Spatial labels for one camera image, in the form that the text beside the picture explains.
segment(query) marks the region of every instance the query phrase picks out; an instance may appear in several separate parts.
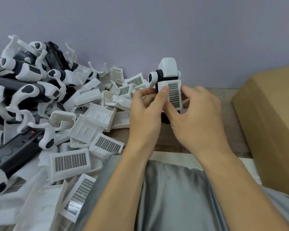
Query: wooden surface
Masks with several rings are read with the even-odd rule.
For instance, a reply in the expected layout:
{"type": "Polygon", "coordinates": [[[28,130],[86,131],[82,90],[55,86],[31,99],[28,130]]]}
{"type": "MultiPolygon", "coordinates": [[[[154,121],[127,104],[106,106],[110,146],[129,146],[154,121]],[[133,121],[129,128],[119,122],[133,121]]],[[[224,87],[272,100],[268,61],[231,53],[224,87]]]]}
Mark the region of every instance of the wooden surface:
{"type": "MultiPolygon", "coordinates": [[[[231,98],[238,89],[208,88],[208,90],[220,98],[222,102],[225,133],[231,150],[238,157],[252,158],[239,120],[231,103],[231,98]]],[[[107,135],[126,144],[129,136],[129,129],[112,130],[110,133],[107,133],[107,135]]],[[[189,151],[177,141],[171,126],[164,123],[162,123],[161,133],[155,146],[155,151],[189,153],[189,151]]]]}

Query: hand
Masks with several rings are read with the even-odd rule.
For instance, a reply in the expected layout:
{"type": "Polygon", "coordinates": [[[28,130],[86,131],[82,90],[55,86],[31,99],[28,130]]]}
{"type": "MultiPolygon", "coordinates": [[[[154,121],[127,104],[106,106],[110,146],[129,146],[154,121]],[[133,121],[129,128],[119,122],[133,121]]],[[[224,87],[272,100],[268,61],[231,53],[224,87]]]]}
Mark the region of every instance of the hand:
{"type": "Polygon", "coordinates": [[[190,99],[183,105],[188,111],[179,114],[169,101],[163,108],[179,142],[196,158],[202,152],[229,150],[220,100],[200,86],[182,86],[181,90],[182,97],[190,99]]]}
{"type": "Polygon", "coordinates": [[[131,103],[130,131],[127,145],[140,147],[147,159],[153,153],[161,130],[161,112],[169,95],[163,87],[156,95],[154,88],[139,89],[131,103]]]}

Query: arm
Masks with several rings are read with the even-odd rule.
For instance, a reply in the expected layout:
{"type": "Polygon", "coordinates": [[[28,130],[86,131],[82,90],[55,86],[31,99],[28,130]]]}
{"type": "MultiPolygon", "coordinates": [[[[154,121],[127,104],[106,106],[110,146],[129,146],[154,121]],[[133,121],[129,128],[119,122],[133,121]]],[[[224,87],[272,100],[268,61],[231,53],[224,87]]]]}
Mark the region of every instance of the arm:
{"type": "Polygon", "coordinates": [[[135,92],[127,146],[83,231],[134,230],[145,167],[161,129],[168,87],[163,91],[156,97],[155,89],[135,92]]]}
{"type": "Polygon", "coordinates": [[[190,98],[185,114],[167,102],[164,111],[177,139],[206,172],[231,231],[288,231],[289,224],[231,151],[223,128],[220,100],[203,87],[182,86],[190,98]]]}

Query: person's left arm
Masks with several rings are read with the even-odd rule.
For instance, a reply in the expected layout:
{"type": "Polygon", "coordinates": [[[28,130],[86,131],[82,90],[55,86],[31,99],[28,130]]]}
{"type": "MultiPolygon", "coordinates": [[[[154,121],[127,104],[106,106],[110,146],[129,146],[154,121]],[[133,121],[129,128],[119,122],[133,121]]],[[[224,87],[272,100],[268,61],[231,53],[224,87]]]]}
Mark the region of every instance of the person's left arm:
{"type": "Polygon", "coordinates": [[[151,88],[135,92],[126,148],[83,231],[134,230],[143,176],[158,140],[168,94],[168,87],[156,96],[151,88]]]}

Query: person's right arm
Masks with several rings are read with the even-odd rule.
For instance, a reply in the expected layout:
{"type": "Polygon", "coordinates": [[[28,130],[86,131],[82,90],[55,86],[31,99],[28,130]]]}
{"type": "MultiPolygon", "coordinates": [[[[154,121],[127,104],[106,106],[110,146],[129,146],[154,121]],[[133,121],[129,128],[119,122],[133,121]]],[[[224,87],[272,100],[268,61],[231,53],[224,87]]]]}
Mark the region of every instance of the person's right arm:
{"type": "Polygon", "coordinates": [[[220,100],[203,87],[182,86],[182,92],[190,99],[186,113],[179,114],[170,102],[163,110],[177,139],[206,172],[229,229],[289,231],[289,223],[231,151],[220,100]]]}

